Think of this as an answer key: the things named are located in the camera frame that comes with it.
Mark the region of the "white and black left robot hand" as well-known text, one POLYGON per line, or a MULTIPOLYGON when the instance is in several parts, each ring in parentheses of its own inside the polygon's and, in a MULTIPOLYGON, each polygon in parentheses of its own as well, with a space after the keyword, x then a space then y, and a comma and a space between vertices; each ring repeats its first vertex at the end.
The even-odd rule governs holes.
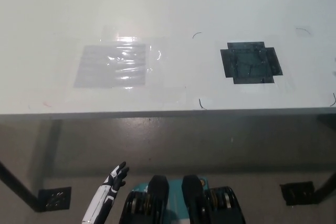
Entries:
POLYGON ((129 171, 126 162, 119 164, 97 189, 82 223, 104 224, 114 204, 119 189, 125 185, 129 171))

